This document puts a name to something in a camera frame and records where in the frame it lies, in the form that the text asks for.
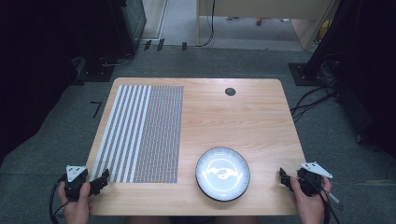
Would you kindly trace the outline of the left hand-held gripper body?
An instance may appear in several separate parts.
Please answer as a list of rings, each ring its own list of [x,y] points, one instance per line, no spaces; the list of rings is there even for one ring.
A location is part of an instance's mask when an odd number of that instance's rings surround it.
[[[86,182],[88,169],[86,166],[66,166],[64,191],[69,202],[77,202],[82,185]]]

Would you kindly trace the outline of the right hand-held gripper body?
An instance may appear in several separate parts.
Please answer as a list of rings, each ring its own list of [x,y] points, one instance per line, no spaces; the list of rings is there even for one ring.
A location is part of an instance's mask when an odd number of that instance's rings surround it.
[[[297,171],[297,178],[300,182],[301,190],[308,197],[320,193],[323,176],[332,178],[332,174],[316,161],[301,163],[300,166],[301,168]]]

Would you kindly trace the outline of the dark-rimmed white patterned plate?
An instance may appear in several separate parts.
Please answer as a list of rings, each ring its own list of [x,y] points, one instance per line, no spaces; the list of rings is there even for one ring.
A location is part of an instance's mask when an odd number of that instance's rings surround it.
[[[230,202],[248,189],[250,170],[243,156],[228,147],[214,147],[198,160],[195,179],[200,190],[210,199]]]

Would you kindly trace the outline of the person's right hand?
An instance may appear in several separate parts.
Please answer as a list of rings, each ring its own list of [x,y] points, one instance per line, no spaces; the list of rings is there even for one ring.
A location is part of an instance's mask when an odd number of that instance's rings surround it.
[[[322,191],[314,197],[306,196],[296,177],[290,179],[294,191],[294,202],[302,224],[321,224],[325,218],[325,203],[327,193],[332,189],[332,183],[326,176],[322,177]]]

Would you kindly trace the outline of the person's left hand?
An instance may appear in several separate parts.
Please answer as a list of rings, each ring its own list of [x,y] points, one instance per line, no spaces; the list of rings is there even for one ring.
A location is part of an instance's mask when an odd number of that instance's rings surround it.
[[[58,195],[64,206],[64,218],[66,224],[88,224],[92,205],[89,199],[91,186],[88,182],[84,183],[79,192],[77,202],[69,202],[66,198],[65,183],[62,182],[58,188]]]

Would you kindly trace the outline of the grey striped woven placemat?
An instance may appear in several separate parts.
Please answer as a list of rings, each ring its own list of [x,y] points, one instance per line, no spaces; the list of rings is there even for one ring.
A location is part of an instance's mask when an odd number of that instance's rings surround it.
[[[183,98],[182,86],[119,86],[91,179],[176,183]]]

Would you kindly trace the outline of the yellow object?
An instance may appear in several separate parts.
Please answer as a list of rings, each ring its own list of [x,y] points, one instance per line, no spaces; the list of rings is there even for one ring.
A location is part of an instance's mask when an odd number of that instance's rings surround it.
[[[332,25],[332,20],[326,20],[323,22],[319,28],[318,34],[317,34],[317,41],[320,42],[324,36],[327,34],[328,30],[330,29]]]

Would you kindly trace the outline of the dark grey cabinet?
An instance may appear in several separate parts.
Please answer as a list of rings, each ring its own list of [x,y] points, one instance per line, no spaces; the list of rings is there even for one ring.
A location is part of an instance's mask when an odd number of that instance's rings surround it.
[[[108,0],[122,55],[134,55],[147,23],[143,0]]]

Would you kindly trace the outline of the beige wooden desk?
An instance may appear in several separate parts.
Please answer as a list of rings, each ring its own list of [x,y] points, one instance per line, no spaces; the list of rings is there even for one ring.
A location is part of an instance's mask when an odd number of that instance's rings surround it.
[[[290,19],[302,49],[308,49],[323,22],[333,15],[340,0],[196,0],[196,43],[200,43],[200,18]]]

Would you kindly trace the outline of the black stand base plate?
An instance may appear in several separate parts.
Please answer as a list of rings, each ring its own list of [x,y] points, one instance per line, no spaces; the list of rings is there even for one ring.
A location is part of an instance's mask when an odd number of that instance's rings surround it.
[[[102,57],[96,63],[90,63],[84,58],[80,58],[78,65],[77,81],[82,82],[108,82],[116,66],[123,66],[132,59],[131,54],[123,57],[108,56]]]
[[[324,86],[328,83],[321,69],[308,63],[289,63],[289,69],[296,86]]]

